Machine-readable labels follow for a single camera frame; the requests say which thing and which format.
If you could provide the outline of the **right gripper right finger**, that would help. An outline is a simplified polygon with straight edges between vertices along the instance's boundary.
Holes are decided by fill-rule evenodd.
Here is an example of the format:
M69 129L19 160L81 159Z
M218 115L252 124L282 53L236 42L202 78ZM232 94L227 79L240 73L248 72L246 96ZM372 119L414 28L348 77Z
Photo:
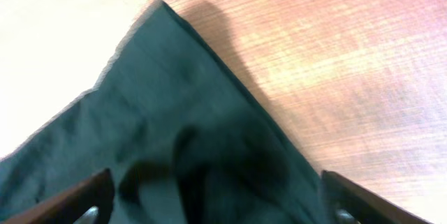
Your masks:
M321 173L321 195L329 223L430 224L339 173Z

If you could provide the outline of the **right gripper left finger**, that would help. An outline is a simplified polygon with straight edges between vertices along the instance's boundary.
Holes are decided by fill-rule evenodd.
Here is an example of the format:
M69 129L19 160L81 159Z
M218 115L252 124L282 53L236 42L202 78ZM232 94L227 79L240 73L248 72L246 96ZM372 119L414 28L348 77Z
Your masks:
M115 186L105 169L36 206L7 219L5 224L76 223L92 208L96 224L107 224L113 210Z

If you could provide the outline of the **black shorts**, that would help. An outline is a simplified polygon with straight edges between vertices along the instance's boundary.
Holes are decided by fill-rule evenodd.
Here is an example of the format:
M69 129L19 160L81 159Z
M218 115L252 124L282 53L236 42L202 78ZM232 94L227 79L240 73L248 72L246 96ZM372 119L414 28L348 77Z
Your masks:
M104 169L112 223L325 222L317 173L162 0L95 90L1 162L1 219Z

